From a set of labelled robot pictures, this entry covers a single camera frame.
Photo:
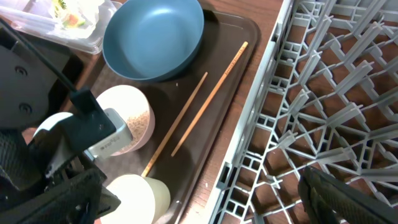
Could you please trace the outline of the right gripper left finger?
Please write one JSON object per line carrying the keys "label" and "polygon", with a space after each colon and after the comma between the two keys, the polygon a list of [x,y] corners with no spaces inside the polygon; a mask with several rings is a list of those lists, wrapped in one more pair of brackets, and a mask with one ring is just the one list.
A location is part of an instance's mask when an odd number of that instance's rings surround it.
{"label": "right gripper left finger", "polygon": [[100,170],[88,169],[1,212],[1,223],[94,223],[120,204],[120,199],[103,186]]}

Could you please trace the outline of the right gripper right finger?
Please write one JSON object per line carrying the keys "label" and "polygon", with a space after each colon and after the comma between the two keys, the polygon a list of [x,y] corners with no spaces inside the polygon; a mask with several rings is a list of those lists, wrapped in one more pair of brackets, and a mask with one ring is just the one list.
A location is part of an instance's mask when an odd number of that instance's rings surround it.
{"label": "right gripper right finger", "polygon": [[304,168],[298,192],[311,223],[397,223],[397,210],[312,167]]}

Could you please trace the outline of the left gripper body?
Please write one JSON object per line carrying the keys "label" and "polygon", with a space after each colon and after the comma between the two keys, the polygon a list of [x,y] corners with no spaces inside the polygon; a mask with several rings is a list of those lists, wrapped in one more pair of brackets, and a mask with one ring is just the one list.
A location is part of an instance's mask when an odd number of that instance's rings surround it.
{"label": "left gripper body", "polygon": [[49,178],[76,156],[116,131],[90,90],[70,94],[77,114],[39,131],[30,144],[16,129],[1,129],[1,178],[17,190]]}

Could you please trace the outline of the white cup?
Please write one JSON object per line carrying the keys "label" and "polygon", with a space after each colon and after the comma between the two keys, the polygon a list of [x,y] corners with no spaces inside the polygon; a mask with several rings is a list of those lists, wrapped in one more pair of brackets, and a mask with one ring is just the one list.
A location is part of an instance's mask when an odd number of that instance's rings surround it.
{"label": "white cup", "polygon": [[117,209],[100,218],[102,224],[155,223],[170,205],[169,188],[160,180],[126,174],[107,187],[121,201]]}

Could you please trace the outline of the pink bowl with rice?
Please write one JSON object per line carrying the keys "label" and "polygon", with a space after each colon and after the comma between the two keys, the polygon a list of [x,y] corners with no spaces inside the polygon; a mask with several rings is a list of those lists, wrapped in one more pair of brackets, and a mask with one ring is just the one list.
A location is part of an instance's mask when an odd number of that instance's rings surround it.
{"label": "pink bowl with rice", "polygon": [[132,134],[132,141],[112,156],[136,151],[148,142],[154,132],[155,116],[143,92],[130,85],[118,85],[102,92],[96,100],[102,109],[114,109]]}

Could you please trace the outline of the yellow green snack wrapper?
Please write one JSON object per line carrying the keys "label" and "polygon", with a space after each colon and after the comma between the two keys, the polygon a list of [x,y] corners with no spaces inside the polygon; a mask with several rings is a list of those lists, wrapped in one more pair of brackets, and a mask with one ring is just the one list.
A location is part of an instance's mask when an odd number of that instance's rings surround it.
{"label": "yellow green snack wrapper", "polygon": [[73,0],[52,0],[50,13],[65,28],[77,28],[86,22],[79,12],[77,2]]}

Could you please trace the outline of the light blue bowl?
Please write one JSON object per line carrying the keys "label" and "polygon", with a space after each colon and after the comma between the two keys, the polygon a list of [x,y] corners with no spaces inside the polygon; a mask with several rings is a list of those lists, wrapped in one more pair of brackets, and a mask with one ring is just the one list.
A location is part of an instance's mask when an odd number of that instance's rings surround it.
{"label": "light blue bowl", "polygon": [[35,137],[43,129],[46,131],[51,130],[59,121],[67,119],[71,116],[73,116],[73,114],[69,112],[59,112],[49,116],[43,123],[39,125],[33,137]]}

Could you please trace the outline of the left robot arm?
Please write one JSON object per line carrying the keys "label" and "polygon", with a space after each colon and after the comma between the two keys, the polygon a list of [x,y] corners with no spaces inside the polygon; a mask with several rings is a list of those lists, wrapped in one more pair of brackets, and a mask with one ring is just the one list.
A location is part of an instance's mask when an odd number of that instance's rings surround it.
{"label": "left robot arm", "polygon": [[64,168],[90,146],[110,137],[116,127],[89,89],[76,89],[6,21],[1,21],[1,30],[58,78],[70,92],[70,100],[78,111],[50,130],[41,131],[32,144],[27,145],[22,132],[46,117],[49,93],[39,70],[13,51],[1,47],[1,178],[17,191],[24,191]]}

